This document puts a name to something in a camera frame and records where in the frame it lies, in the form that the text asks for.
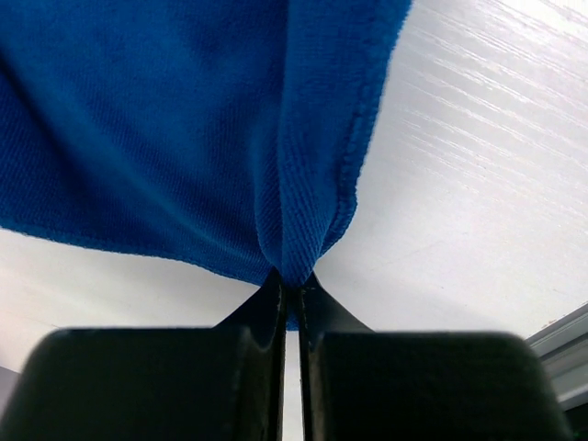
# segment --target blue microfiber cloth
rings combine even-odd
[[[0,226],[290,285],[345,232],[410,0],[0,0]]]

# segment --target wood grain texture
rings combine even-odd
[[[366,322],[529,336],[588,300],[587,24],[572,0],[414,3],[318,267]]]
[[[378,329],[529,336],[585,303],[586,73],[588,2],[415,0],[325,287]],[[56,327],[211,325],[253,289],[0,231],[0,366]],[[285,439],[301,438],[297,363]]]

